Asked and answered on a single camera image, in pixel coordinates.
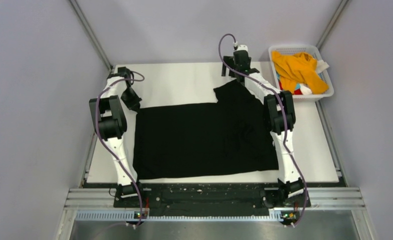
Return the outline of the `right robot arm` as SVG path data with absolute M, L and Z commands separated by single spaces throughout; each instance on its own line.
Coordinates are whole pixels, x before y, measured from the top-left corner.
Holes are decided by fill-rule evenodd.
M 248 47 L 234 42 L 233 55 L 221 56 L 222 75 L 229 75 L 243 85 L 263 104 L 263 120 L 273 139 L 278 160 L 278 201 L 291 206 L 303 196 L 308 196 L 307 184 L 294 158 L 293 132 L 296 113 L 293 95 L 281 91 L 266 80 L 260 71 L 251 66 Z

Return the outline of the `orange t shirt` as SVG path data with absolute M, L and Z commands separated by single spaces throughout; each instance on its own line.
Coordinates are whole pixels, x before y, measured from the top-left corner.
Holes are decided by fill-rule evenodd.
M 300 83 L 303 95 L 320 95 L 329 86 L 316 73 L 317 60 L 307 52 L 284 55 L 275 50 L 271 53 L 278 80 L 293 80 Z

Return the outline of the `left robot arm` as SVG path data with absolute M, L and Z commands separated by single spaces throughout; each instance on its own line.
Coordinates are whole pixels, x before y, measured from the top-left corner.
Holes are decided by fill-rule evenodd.
M 99 142 L 110 154 L 117 175 L 116 199 L 124 200 L 138 207 L 145 200 L 145 193 L 139 189 L 138 174 L 128 160 L 126 132 L 127 112 L 137 113 L 142 99 L 133 90 L 139 73 L 125 66 L 112 69 L 107 84 L 96 98 L 88 102 L 94 131 Z

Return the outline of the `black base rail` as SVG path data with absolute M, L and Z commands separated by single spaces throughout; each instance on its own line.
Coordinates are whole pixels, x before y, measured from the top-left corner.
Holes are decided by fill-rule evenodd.
M 277 183 L 140 183 L 118 187 L 114 208 L 136 208 L 149 217 L 266 217 L 273 208 L 310 207 L 307 193 L 288 197 Z

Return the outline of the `red blue cloth in basket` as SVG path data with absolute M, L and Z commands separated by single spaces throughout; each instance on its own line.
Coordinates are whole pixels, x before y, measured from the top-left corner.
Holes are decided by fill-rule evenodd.
M 297 81 L 284 79 L 284 80 L 279 80 L 278 84 L 280 89 L 283 91 L 289 91 L 293 95 L 297 95 L 297 96 L 303 95 L 303 92 L 301 90 L 301 85 Z

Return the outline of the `white cloth in basket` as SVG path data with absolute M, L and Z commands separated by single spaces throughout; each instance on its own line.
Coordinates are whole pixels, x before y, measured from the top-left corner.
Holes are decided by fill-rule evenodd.
M 327 70 L 329 67 L 330 67 L 330 65 L 327 62 L 325 62 L 324 60 L 317 60 L 315 72 L 319 75 L 323 71 Z

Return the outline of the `black t shirt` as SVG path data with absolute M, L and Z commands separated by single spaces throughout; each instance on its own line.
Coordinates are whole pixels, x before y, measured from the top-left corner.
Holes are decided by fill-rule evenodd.
M 213 92 L 216 103 L 148 107 L 137 113 L 133 167 L 140 179 L 279 168 L 261 101 L 236 81 Z

